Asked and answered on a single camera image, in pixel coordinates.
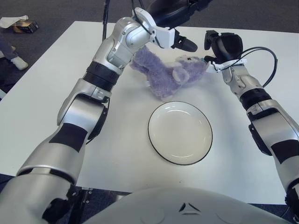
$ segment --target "cardboard box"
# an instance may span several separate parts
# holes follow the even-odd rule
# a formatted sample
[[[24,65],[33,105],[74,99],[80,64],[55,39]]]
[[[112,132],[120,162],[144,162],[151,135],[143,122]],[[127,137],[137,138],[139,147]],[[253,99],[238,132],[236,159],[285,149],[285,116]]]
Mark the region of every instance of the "cardboard box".
[[[11,28],[15,33],[33,33],[39,27],[37,25],[37,22],[35,22],[34,20],[19,20],[11,25]]]

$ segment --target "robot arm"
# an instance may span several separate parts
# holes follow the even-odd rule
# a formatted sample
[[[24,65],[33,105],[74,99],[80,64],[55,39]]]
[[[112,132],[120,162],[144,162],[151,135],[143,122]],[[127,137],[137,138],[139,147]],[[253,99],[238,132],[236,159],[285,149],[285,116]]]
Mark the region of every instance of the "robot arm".
[[[63,102],[58,129],[36,147],[0,194],[1,223],[53,223],[69,210],[86,142],[100,133],[113,86],[133,54],[148,42],[169,48],[175,30],[158,27],[140,8],[132,18],[118,20]]]
[[[259,149],[274,158],[278,175],[286,191],[285,202],[299,217],[299,126],[281,105],[273,100],[252,77],[240,60],[243,51],[238,35],[209,30],[205,49],[212,47],[216,58],[211,67],[222,71],[224,82],[242,103],[251,122],[249,130]]]

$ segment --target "purple plush toy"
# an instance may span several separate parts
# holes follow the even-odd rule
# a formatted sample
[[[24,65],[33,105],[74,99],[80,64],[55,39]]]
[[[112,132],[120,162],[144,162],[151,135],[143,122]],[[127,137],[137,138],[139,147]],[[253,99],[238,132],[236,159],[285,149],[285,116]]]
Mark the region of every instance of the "purple plush toy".
[[[162,100],[169,99],[181,86],[202,78],[208,67],[194,56],[180,56],[174,63],[164,64],[146,46],[135,54],[130,66],[146,75],[151,91]]]

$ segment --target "purple fuzzy fabric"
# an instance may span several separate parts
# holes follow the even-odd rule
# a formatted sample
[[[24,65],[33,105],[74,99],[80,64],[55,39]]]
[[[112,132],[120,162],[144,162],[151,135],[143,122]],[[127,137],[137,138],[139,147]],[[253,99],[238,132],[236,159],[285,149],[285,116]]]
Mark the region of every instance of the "purple fuzzy fabric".
[[[205,73],[207,64],[198,57],[181,56],[171,66],[144,46],[132,59],[131,68],[146,75],[151,91],[157,97],[168,98],[186,83],[192,83]]]

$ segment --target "white sneaker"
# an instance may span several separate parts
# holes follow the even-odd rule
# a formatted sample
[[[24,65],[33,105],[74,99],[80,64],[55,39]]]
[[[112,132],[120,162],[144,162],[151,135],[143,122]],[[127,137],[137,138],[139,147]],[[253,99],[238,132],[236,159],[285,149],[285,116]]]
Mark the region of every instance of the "white sneaker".
[[[15,57],[10,61],[14,63],[14,65],[18,68],[18,70],[24,70],[25,68],[28,67],[28,64],[20,57]]]
[[[3,58],[4,57],[4,54],[2,53],[2,51],[0,51],[0,58]]]

